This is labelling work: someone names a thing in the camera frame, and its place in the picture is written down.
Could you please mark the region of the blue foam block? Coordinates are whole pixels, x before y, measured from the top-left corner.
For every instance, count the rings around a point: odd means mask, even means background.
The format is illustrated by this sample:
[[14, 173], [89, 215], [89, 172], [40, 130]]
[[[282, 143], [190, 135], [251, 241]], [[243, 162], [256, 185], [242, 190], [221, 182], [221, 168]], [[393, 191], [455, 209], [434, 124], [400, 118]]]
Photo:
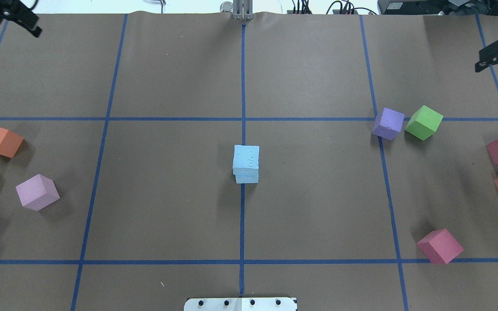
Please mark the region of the blue foam block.
[[259, 146], [234, 145], [233, 173], [241, 175], [259, 169]]
[[259, 170], [238, 171], [234, 173], [237, 184], [256, 184], [259, 182]]

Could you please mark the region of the green foam block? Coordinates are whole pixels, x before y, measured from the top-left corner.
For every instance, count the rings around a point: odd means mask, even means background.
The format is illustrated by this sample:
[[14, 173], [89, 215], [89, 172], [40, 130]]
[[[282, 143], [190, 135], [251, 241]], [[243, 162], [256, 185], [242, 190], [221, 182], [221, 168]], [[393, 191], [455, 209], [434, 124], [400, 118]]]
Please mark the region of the green foam block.
[[442, 114], [423, 105], [411, 116], [405, 126], [405, 132], [417, 139], [426, 140], [437, 132], [443, 118]]

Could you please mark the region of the orange foam block left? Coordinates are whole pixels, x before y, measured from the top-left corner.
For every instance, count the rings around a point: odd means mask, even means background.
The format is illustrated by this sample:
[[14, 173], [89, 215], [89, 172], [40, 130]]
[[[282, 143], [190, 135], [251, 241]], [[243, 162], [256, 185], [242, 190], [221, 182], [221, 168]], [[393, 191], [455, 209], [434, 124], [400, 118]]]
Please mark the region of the orange foam block left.
[[11, 130], [0, 127], [0, 155], [13, 158], [18, 152], [24, 138]]

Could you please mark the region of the purple foam block right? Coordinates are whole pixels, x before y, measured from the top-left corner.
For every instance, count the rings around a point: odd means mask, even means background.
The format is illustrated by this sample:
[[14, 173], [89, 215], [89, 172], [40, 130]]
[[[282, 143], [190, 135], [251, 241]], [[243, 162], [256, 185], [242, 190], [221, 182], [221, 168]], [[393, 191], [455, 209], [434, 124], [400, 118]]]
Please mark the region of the purple foam block right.
[[404, 118], [405, 114], [402, 112], [390, 108], [383, 108], [375, 117], [371, 134], [386, 140], [393, 140], [400, 134]]

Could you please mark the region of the light pink foam block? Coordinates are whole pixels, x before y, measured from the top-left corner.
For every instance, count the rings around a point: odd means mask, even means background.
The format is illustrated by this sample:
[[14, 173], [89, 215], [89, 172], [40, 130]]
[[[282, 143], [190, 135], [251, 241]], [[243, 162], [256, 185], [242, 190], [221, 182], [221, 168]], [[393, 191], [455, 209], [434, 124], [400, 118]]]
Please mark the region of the light pink foam block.
[[54, 181], [43, 175], [35, 175], [20, 183], [16, 186], [16, 192], [22, 207], [35, 211], [40, 211], [61, 198]]

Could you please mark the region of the magenta foam block right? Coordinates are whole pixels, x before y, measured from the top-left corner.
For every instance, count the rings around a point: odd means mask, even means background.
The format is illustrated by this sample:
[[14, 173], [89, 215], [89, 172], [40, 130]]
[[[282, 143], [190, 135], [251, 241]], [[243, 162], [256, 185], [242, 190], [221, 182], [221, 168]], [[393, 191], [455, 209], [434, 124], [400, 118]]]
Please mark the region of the magenta foam block right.
[[446, 228], [430, 232], [417, 242], [417, 247], [432, 264], [448, 264], [464, 251]]

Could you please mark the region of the aluminium frame post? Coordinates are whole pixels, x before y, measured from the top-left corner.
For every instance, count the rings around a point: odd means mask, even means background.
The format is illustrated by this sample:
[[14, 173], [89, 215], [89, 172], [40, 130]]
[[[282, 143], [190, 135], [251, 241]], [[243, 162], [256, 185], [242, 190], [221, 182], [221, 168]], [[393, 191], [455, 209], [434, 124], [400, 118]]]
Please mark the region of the aluminium frame post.
[[234, 20], [253, 20], [253, 0], [232, 0]]

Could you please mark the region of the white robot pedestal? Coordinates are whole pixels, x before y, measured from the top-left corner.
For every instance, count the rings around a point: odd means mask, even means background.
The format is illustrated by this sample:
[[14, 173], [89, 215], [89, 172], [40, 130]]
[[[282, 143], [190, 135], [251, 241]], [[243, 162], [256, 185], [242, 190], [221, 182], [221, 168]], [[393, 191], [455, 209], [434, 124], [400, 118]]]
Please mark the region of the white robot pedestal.
[[296, 298], [190, 298], [184, 311], [297, 311]]

